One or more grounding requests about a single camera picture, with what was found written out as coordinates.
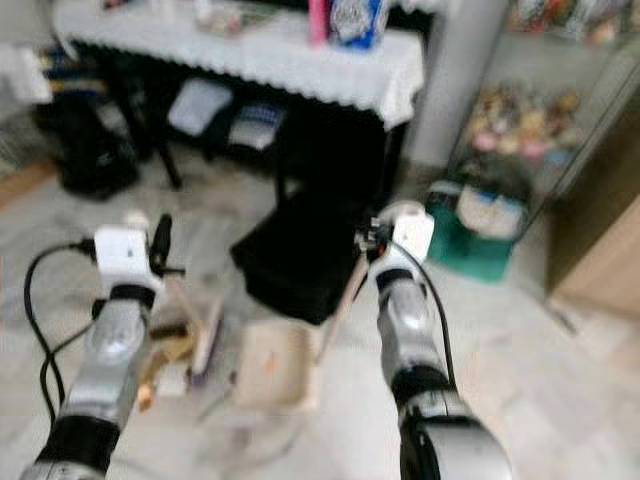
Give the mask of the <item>beige brush with dark bristles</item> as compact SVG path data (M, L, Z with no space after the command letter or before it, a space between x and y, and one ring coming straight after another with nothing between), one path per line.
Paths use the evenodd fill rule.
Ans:
M197 308L196 303L184 300L182 307L188 317L188 332L195 338L189 351L189 366L186 375L187 392L195 392L209 380L210 364L218 346L220 321L227 301L225 291L214 291L206 298L205 305Z

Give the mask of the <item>beige long-handled dustpan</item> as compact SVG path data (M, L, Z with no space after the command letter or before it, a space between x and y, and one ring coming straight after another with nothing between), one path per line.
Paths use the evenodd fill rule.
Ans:
M319 406L323 362L352 303L364 288L369 261L357 257L355 270L335 312L321 326L273 319L243 330L233 385L234 406L256 413L305 413Z

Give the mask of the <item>wooden floor board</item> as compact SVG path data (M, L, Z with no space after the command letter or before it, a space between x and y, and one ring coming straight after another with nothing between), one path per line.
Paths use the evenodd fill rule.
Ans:
M14 170L13 173L1 175L0 209L4 210L20 197L37 189L42 183L58 175L58 169L49 161L31 163Z

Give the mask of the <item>black hard case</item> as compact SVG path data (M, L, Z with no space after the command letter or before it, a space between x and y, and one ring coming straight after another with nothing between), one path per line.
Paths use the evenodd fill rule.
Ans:
M369 210L314 192L287 198L230 248L253 300L285 317L323 325L357 262L357 229Z

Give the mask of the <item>green shopping bag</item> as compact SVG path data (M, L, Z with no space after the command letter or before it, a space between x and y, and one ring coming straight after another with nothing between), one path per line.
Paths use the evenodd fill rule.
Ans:
M526 227L524 201L456 180L435 180L426 207L435 221L431 261L480 282L502 282Z

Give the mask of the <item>black backpack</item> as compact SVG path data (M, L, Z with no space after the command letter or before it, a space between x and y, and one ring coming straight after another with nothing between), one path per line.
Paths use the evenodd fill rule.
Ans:
M105 127L84 97L38 105L35 123L60 148L60 186L72 195L106 201L140 179L132 147Z

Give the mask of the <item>white cloth bundle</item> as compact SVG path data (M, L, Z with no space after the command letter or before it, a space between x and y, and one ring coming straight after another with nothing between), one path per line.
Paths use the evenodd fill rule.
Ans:
M209 79L188 78L166 113L166 123L175 131L198 137L234 99L230 88Z

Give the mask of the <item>grey striped bundle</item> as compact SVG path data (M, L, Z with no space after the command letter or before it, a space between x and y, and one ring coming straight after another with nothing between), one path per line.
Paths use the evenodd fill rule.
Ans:
M288 109L271 102L251 102L238 111L228 131L229 145L265 151L287 119Z

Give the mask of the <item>white lace tablecloth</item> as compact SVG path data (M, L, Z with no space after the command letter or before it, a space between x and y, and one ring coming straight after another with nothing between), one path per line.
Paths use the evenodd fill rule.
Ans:
M424 45L415 33L390 29L370 51L314 47L307 41L307 17L297 12L279 12L242 35L220 37L197 26L188 3L159 12L151 6L104 10L101 0L60 0L52 8L52 28L77 44L369 111L387 128L410 122L417 92L426 83Z

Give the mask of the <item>blue and white pack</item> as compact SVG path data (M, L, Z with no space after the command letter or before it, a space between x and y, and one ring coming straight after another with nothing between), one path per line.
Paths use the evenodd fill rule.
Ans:
M375 49L389 14L390 0L328 0L329 44L340 49Z

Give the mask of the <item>white paper roll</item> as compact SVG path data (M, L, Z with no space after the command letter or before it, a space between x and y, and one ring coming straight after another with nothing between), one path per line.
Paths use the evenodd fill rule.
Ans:
M15 100L28 105L49 104L52 90L40 56L32 47L0 45L0 69Z

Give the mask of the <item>pink bottle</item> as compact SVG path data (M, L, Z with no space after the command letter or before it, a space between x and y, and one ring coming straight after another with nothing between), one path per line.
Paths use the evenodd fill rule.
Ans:
M328 44L329 0L307 0L308 42L312 47Z

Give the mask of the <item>glass display cabinet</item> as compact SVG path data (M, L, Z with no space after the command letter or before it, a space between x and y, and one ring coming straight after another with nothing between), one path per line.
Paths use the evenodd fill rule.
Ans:
M448 173L504 201L495 233L517 241L640 88L640 0L502 0L500 32Z

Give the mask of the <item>light wooden cabinet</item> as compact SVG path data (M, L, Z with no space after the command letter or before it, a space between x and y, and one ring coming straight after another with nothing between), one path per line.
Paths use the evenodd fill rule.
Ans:
M640 93L553 210L548 294L640 319Z

